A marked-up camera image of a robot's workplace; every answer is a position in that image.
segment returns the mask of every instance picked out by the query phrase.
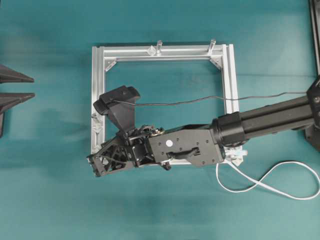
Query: robotic arm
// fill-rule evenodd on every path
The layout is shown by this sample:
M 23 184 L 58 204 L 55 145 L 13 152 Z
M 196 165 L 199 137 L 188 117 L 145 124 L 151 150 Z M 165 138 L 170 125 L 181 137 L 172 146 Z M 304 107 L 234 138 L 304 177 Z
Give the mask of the robotic arm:
M 121 86 L 99 97 L 93 106 L 119 129 L 116 136 L 87 157 L 96 177 L 145 165 L 170 170 L 170 160 L 185 159 L 197 167 L 222 163 L 224 147 L 285 130 L 305 129 L 306 140 L 320 151 L 320 77 L 306 96 L 220 116 L 210 124 L 185 125 L 170 130 L 151 125 L 135 127 L 133 87 Z

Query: square metal frame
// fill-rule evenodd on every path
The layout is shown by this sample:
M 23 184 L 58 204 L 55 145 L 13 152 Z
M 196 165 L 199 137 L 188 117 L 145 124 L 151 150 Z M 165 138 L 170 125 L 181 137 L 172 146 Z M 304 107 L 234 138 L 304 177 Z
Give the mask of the square metal frame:
M 93 103 L 106 91 L 107 72 L 120 62 L 148 61 L 200 61 L 207 60 L 221 70 L 223 96 L 228 99 L 238 98 L 234 46 L 232 44 L 217 45 L 214 39 L 209 45 L 163 45 L 159 40 L 155 46 L 100 46 L 92 47 L 92 89 L 91 89 L 91 153 L 101 149 L 106 141 L 106 118 L 97 113 Z M 231 114 L 239 111 L 237 100 L 224 101 L 224 112 Z M 236 149 L 231 151 L 232 161 L 240 164 L 243 161 Z M 186 160 L 172 160 L 172 165 L 190 164 Z

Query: teal background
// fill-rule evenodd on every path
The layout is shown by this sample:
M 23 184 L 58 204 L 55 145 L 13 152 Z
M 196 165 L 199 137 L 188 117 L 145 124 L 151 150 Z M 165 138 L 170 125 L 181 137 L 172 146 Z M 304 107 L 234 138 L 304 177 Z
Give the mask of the teal background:
M 305 91 L 316 76 L 307 0 L 2 0 L 0 62 L 35 79 L 1 92 L 36 97 L 7 112 L 0 139 L 0 238 L 309 239 L 320 236 L 320 198 L 295 201 L 257 188 L 232 194 L 214 166 L 133 169 L 94 178 L 90 152 L 91 51 L 110 43 L 163 40 L 234 44 L 239 96 Z M 120 63 L 107 88 L 136 87 L 139 103 L 222 94 L 209 62 Z M 244 100 L 242 111 L 294 96 Z M 208 100 L 136 110 L 136 125 L 209 123 L 223 103 Z M 115 129 L 108 124 L 109 137 Z M 319 153 L 302 132 L 250 140 L 240 168 L 259 178 L 278 161 L 320 173 Z M 249 183 L 222 166 L 230 188 Z M 266 183 L 294 195 L 316 189 L 309 172 L 280 167 Z

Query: black triangular object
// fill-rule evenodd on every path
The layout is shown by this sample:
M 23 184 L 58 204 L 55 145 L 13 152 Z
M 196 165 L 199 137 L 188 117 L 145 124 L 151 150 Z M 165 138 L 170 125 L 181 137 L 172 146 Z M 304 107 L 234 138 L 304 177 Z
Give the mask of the black triangular object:
M 34 96 L 34 93 L 0 93 L 0 114 Z
M 33 83 L 34 79 L 0 64 L 0 84 Z

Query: black bracket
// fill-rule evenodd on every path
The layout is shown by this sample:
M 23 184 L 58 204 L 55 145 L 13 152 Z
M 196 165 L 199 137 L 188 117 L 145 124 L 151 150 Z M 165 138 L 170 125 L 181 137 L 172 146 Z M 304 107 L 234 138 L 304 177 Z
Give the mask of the black bracket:
M 306 140 L 320 151 L 320 75 L 306 92 L 314 118 L 314 125 L 305 130 Z

